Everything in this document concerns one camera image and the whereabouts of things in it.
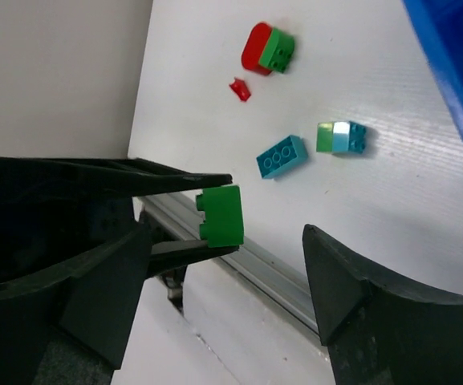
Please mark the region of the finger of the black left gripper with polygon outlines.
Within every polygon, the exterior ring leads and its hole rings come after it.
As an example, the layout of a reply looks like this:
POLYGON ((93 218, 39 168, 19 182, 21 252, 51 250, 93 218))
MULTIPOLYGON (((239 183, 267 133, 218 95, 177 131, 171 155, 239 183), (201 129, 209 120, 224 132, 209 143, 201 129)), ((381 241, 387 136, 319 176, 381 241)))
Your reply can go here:
POLYGON ((239 246, 210 248, 207 241, 164 241, 152 246, 146 277, 152 278, 170 270, 225 256, 239 250, 239 246))

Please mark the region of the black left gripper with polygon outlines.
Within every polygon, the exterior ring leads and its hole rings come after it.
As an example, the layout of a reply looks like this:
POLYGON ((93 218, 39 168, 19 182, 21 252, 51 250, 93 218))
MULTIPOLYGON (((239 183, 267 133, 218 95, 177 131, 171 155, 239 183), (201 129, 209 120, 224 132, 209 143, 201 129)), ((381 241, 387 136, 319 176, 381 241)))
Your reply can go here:
POLYGON ((0 157, 0 284, 121 236, 135 223, 130 198, 215 188, 230 174, 191 173, 149 160, 0 157))

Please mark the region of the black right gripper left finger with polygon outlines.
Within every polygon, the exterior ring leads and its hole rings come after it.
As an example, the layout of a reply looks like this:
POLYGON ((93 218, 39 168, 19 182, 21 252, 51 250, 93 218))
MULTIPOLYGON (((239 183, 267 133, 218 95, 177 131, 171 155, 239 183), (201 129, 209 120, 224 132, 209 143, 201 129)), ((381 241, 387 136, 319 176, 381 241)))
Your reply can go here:
POLYGON ((152 251, 149 225, 0 285, 0 384, 109 384, 152 251))

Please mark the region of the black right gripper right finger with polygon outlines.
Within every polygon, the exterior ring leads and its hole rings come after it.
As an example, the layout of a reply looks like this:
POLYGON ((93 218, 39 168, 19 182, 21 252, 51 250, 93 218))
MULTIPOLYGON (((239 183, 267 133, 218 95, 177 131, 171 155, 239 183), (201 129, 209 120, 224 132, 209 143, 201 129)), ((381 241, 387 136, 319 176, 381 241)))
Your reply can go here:
POLYGON ((303 252, 337 384, 463 384, 463 295, 398 274, 314 225, 303 252))

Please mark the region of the green square lego brick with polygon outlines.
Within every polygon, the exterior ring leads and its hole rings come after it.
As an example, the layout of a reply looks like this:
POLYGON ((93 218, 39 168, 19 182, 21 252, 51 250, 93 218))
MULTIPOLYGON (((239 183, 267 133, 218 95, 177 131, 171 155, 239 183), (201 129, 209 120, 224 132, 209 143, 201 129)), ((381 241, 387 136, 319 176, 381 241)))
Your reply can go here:
POLYGON ((199 226, 200 239, 208 247, 239 246, 244 242, 241 192, 238 185, 204 188, 196 196, 198 211, 205 214, 199 226))

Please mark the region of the small red lego piece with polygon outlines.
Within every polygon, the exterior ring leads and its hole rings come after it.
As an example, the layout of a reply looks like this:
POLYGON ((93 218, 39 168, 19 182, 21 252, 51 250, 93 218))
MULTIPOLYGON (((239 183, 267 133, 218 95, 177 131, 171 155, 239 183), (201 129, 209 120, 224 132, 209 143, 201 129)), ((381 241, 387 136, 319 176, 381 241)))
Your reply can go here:
POLYGON ((248 88, 246 81, 243 79, 234 78, 234 81, 229 85, 229 88, 242 102, 246 102, 251 97, 250 89, 248 88))

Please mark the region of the green and cyan lego stack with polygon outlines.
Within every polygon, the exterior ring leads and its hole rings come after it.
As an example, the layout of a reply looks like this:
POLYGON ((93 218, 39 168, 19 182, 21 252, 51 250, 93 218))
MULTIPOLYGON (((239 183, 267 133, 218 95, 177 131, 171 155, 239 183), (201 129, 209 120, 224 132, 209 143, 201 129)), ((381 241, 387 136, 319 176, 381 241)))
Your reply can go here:
POLYGON ((362 154, 367 144, 367 128, 354 121, 322 122, 317 125, 316 152, 362 154))

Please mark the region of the red oval lego piece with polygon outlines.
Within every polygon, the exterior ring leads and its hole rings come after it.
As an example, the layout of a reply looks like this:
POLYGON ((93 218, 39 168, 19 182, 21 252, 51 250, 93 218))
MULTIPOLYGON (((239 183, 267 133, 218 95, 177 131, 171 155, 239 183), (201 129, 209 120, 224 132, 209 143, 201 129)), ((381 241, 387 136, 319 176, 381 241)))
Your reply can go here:
POLYGON ((263 67, 259 62, 271 32, 272 27, 266 22, 259 22, 252 28, 241 56, 244 69, 264 76, 271 73, 271 70, 263 67))

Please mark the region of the green curved lego piece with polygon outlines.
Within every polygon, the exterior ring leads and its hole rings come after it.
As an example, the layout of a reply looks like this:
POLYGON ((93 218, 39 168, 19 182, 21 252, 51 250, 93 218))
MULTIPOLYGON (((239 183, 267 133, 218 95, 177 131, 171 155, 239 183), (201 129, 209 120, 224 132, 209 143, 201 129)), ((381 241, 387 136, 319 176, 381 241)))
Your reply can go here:
POLYGON ((284 73, 290 65, 294 50, 294 37, 274 27, 264 46, 259 64, 268 70, 284 73))

